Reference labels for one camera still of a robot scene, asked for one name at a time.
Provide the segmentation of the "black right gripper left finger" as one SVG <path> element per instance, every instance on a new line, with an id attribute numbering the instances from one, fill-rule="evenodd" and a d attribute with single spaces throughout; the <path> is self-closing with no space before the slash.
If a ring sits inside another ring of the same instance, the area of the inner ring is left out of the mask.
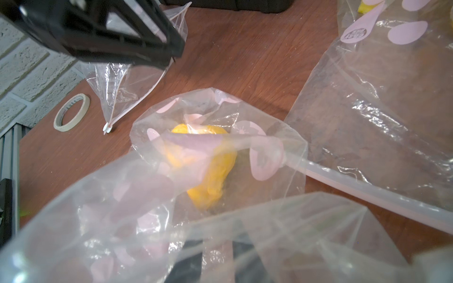
<path id="1" fill-rule="evenodd" d="M 179 257 L 165 283 L 198 283 L 202 272 L 202 251 L 190 257 Z"/>

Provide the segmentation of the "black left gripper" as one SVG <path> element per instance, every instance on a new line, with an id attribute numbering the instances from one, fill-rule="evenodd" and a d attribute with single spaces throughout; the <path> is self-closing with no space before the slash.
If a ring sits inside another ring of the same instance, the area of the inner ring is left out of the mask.
<path id="1" fill-rule="evenodd" d="M 143 41 L 141 51 L 102 49 L 96 32 L 106 28 L 107 1 L 1 1 L 1 18 L 39 45 L 83 62 L 166 68 L 182 56 L 186 7 L 159 1 L 117 1 L 116 31 Z"/>

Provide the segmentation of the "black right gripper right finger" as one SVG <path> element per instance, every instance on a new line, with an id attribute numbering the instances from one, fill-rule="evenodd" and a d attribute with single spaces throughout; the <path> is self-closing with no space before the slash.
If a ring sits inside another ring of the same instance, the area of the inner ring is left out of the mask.
<path id="1" fill-rule="evenodd" d="M 236 283 L 273 283 L 253 244 L 232 243 Z"/>

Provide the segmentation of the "dotted zip bag with pears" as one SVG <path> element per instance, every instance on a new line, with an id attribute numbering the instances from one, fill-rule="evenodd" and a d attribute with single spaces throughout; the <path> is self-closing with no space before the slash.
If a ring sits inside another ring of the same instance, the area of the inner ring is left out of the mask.
<path id="1" fill-rule="evenodd" d="M 186 12 L 192 2 L 185 5 Z M 116 31 L 116 13 L 107 17 L 107 28 Z M 170 68 L 118 63 L 79 62 L 76 69 L 100 99 L 106 124 L 103 133 L 111 132 L 115 123 L 143 101 Z"/>

